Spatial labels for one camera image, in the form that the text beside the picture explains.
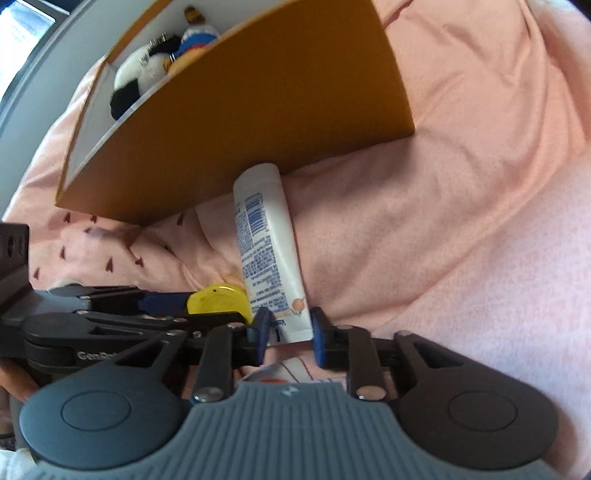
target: open box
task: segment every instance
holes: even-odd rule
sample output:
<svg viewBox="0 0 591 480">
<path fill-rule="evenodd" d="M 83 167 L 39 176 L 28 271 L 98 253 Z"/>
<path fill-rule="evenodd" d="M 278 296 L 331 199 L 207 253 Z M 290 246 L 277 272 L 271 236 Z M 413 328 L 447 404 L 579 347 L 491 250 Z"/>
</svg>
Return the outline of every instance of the open box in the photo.
<svg viewBox="0 0 591 480">
<path fill-rule="evenodd" d="M 222 37 L 114 121 L 117 68 L 163 32 L 182 34 L 188 5 Z M 157 0 L 100 68 L 56 205 L 145 225 L 231 192 L 257 163 L 289 173 L 413 130 L 371 0 Z"/>
</svg>

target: bed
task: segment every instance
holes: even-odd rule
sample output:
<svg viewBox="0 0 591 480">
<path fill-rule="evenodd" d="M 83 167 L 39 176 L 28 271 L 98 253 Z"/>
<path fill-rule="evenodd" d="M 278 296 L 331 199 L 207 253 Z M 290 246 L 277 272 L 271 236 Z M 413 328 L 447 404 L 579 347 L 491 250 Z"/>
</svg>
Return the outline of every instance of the bed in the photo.
<svg viewBox="0 0 591 480">
<path fill-rule="evenodd" d="M 284 178 L 310 304 L 412 330 L 534 385 L 560 413 L 548 461 L 591 469 L 591 23 L 567 2 L 375 0 L 413 137 Z M 230 195 L 147 228 L 53 206 L 99 61 L 4 216 L 31 227 L 35 288 L 242 283 Z M 308 344 L 273 349 L 268 362 Z"/>
</svg>

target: gray silicone pad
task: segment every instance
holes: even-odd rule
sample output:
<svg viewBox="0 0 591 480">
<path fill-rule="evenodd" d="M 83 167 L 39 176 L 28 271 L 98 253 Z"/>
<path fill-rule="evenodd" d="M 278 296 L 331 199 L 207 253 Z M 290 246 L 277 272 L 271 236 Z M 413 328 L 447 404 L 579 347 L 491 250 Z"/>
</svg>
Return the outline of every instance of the gray silicone pad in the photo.
<svg viewBox="0 0 591 480">
<path fill-rule="evenodd" d="M 139 462 L 89 472 L 41 462 L 25 478 L 556 480 L 558 476 L 541 460 L 501 472 L 442 462 L 406 436 L 388 406 L 351 398 L 340 384 L 243 382 L 227 400 L 194 406 L 177 435 Z"/>
</svg>

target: stuffed toy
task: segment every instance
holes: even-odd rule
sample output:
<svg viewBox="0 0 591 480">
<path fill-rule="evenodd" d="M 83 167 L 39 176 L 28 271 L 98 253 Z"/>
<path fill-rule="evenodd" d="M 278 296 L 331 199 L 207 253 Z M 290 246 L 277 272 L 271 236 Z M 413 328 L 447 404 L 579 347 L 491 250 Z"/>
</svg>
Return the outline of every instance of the stuffed toy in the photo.
<svg viewBox="0 0 591 480">
<path fill-rule="evenodd" d="M 115 73 L 111 116 L 118 120 L 139 98 L 166 77 L 164 62 L 178 50 L 181 38 L 162 34 L 148 45 L 138 48 Z"/>
<path fill-rule="evenodd" d="M 176 75 L 201 56 L 205 47 L 220 36 L 195 7 L 187 7 L 184 16 L 189 27 L 182 38 L 162 34 L 129 55 L 117 70 L 111 97 L 111 116 L 115 120 L 167 74 Z"/>
</svg>

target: yellow lid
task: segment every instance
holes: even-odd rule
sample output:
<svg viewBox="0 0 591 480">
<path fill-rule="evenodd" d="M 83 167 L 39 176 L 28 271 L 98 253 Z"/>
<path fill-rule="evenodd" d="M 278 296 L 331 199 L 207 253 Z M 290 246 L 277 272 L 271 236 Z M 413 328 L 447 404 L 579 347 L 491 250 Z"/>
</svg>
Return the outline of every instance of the yellow lid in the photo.
<svg viewBox="0 0 591 480">
<path fill-rule="evenodd" d="M 193 293 L 187 300 L 187 313 L 238 312 L 252 323 L 251 304 L 244 289 L 216 283 Z"/>
</svg>

